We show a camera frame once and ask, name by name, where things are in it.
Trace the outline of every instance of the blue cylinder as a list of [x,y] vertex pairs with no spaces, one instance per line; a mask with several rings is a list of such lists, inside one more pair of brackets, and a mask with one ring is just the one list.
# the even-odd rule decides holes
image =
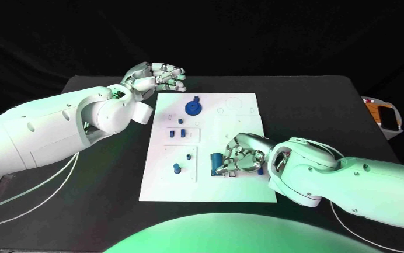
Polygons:
[[181,173],[181,167],[179,167],[179,164],[175,164],[175,165],[174,165],[174,167],[175,167],[175,173],[176,173],[176,174],[179,174],[179,173]]
[[200,103],[200,96],[194,98],[194,101],[188,102],[185,105],[185,111],[191,116],[197,116],[202,111],[202,106]]
[[211,154],[213,160],[213,176],[224,176],[223,174],[217,173],[217,168],[224,165],[224,155],[221,153]]

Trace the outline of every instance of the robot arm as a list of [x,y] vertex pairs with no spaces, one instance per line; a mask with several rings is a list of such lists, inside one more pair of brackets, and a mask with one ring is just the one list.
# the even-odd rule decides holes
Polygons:
[[[374,221],[404,227],[404,166],[366,158],[344,157],[335,159],[329,146],[292,138],[275,145],[267,138],[241,133],[231,141],[226,157],[231,156],[230,148],[244,147],[249,143],[249,153],[266,151],[267,171],[270,173],[269,187],[296,203],[316,207],[321,199],[328,198],[351,214]],[[239,161],[233,170],[256,170],[260,161]],[[228,167],[221,166],[217,173],[226,173]]]
[[[0,177],[48,165],[120,133],[130,120],[148,124],[153,108],[140,101],[155,90],[185,91],[185,71],[140,63],[120,84],[28,102],[0,115]],[[90,128],[84,131],[84,122]]]

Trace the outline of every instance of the black table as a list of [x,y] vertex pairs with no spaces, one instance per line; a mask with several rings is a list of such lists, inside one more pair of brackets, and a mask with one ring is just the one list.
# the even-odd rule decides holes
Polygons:
[[[74,76],[64,93],[120,80]],[[266,136],[276,141],[302,137],[334,146],[347,156],[400,163],[347,77],[188,77],[187,87],[192,93],[256,92]],[[158,94],[145,103],[156,107],[156,101]],[[152,124],[153,117],[146,126],[132,122],[122,133],[80,153],[71,179],[55,197],[29,215],[0,225],[0,248],[101,251],[164,221],[215,212],[292,219],[355,238],[340,225],[327,199],[316,208],[298,205],[282,195],[277,203],[140,202]],[[8,175],[2,200],[48,179],[67,162]],[[42,202],[68,170],[45,187],[0,206],[2,220]],[[338,207],[337,212],[360,235],[404,249],[402,228],[350,215]]]

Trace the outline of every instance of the white board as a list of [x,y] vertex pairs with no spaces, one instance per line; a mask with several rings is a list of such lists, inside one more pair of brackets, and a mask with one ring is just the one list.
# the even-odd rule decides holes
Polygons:
[[[189,116],[185,105],[195,96],[202,112]],[[181,137],[181,129],[185,129],[185,137]],[[265,136],[254,93],[161,93],[139,200],[276,202],[266,165],[262,176],[257,172],[240,171],[234,178],[228,174],[211,176],[211,154],[224,153],[228,142],[241,132]]]

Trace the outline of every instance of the phone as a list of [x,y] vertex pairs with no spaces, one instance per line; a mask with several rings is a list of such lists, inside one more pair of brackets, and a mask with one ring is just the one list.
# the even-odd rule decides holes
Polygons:
[[399,131],[399,123],[397,123],[394,108],[380,106],[378,115],[381,117],[381,127],[384,129]]

